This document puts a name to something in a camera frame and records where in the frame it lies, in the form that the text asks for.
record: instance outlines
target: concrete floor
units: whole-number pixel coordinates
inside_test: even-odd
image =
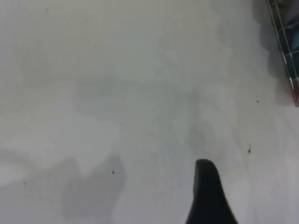
[[[239,223],[298,222],[265,1],[2,0],[0,33],[1,223],[182,224],[199,158]]]

